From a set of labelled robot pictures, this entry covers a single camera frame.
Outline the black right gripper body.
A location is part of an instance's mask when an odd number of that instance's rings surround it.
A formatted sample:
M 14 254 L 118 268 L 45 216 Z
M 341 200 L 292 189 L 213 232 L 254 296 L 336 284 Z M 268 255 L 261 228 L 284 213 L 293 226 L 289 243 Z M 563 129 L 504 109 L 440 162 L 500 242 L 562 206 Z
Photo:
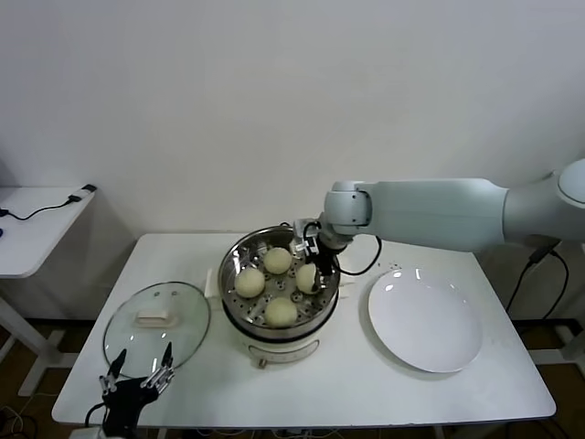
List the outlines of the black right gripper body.
M 320 239 L 316 243 L 318 253 L 315 256 L 315 265 L 320 274 L 323 276 L 331 276 L 334 272 L 338 272 L 340 266 L 337 256 L 341 253 L 341 250 L 328 247 Z

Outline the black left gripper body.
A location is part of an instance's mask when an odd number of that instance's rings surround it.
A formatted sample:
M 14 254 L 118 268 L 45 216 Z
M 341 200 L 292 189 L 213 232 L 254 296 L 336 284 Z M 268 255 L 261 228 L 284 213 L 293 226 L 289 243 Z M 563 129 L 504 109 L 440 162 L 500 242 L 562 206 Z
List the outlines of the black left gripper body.
M 142 385 L 144 379 L 123 380 L 116 390 L 103 397 L 107 408 L 102 430 L 105 433 L 135 433 L 143 408 L 155 402 L 159 392 L 155 387 Z

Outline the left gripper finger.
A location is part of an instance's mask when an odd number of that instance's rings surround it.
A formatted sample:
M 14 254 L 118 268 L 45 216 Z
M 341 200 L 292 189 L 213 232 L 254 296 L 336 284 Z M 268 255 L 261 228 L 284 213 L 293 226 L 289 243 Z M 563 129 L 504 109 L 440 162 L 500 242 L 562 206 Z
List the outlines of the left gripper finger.
M 175 376 L 173 344 L 168 342 L 156 369 L 141 383 L 142 389 L 154 389 L 162 394 Z
M 127 350 L 123 349 L 118 357 L 110 365 L 106 375 L 99 377 L 101 390 L 103 394 L 109 394 L 116 391 L 116 381 L 118 380 L 122 366 L 125 362 Z

